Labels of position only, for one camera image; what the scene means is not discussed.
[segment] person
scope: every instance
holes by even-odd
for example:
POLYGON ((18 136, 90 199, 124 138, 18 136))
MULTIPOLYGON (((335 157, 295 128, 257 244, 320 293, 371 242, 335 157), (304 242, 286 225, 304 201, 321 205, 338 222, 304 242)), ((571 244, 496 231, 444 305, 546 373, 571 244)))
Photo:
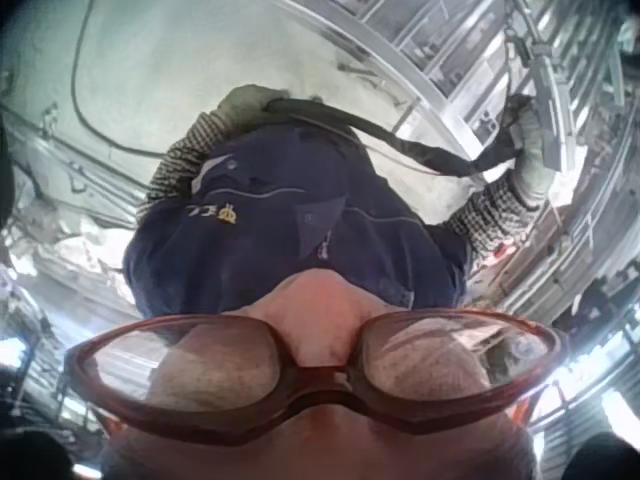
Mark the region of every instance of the person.
MULTIPOLYGON (((369 319, 459 305, 472 266, 530 226, 554 178, 543 166, 542 132, 529 103, 514 129, 523 144, 515 168, 448 221, 425 225, 376 174, 353 132, 265 112, 287 96, 256 85, 232 90, 160 163, 124 261, 145 319, 252 317, 277 331, 299 366, 344 364, 369 319)), ((268 378, 237 373, 242 362, 258 368, 268 360, 250 337, 222 350, 209 348, 215 341, 206 328, 179 339, 180 348, 153 372, 149 401, 198 409, 238 398, 249 403, 266 388, 268 378), (208 355, 209 366, 192 361, 196 352, 208 355), (189 398, 189 382, 229 390, 189 398)), ((447 397, 479 390, 483 379, 465 355, 433 348, 438 354, 418 388, 447 397)), ((504 413, 412 436, 321 405, 235 447, 128 428, 111 439, 103 469, 107 479, 515 480, 532 478, 533 458, 530 439, 504 413)))

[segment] plaid shirt sleeve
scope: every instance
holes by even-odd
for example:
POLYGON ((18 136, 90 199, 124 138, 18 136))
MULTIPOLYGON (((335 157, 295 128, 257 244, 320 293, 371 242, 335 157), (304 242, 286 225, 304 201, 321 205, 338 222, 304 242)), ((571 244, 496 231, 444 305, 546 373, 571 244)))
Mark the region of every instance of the plaid shirt sleeve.
POLYGON ((138 206, 138 224, 158 202, 169 198, 189 198, 191 181, 200 172, 211 148, 229 137, 228 127, 215 111, 201 113, 185 137, 174 143, 160 161, 149 191, 138 206))
POLYGON ((469 197, 442 226, 467 239, 473 268, 477 268, 504 240, 525 232, 544 202, 529 206, 516 193, 509 170, 481 192, 469 197))

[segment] gray glove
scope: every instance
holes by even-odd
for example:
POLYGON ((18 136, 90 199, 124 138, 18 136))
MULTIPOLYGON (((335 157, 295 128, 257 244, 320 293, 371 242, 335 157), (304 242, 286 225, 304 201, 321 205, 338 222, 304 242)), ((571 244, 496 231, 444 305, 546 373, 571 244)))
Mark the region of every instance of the gray glove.
POLYGON ((544 203, 556 172, 543 163, 543 132, 533 101, 518 112, 516 123, 511 127, 511 135, 516 148, 523 149, 516 158, 513 184, 528 206, 537 207, 544 203))
POLYGON ((281 98, 289 98, 289 92, 244 85, 234 88, 224 97, 216 114, 230 133, 246 133, 263 125, 286 121, 286 116, 264 111, 271 100, 281 98))

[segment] red eyeglass frame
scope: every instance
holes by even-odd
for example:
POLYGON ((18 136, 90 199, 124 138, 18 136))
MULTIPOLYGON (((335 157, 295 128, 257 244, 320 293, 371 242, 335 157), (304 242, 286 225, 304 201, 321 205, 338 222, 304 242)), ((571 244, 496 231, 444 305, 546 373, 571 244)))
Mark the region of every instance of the red eyeglass frame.
POLYGON ((427 309, 380 315, 365 322, 354 337, 344 366, 299 367, 280 334, 267 323, 237 315, 174 315, 125 325, 69 350, 65 371, 70 387, 85 400, 139 430, 191 443, 242 445, 255 440, 305 409, 342 405, 356 413, 412 435, 460 427, 504 411, 539 387, 568 356, 563 338, 552 329, 497 312, 473 309, 427 309), (461 317, 500 321, 537 336, 548 348, 539 365, 526 375, 487 392, 450 400, 416 401, 385 393, 366 378, 362 366, 362 339, 367 328, 388 320, 424 320, 461 317), (87 360, 116 338, 133 331, 200 323, 202 320, 259 322, 268 329, 280 360, 274 389, 254 404, 220 412, 179 412, 145 405, 128 398, 89 373, 87 360))

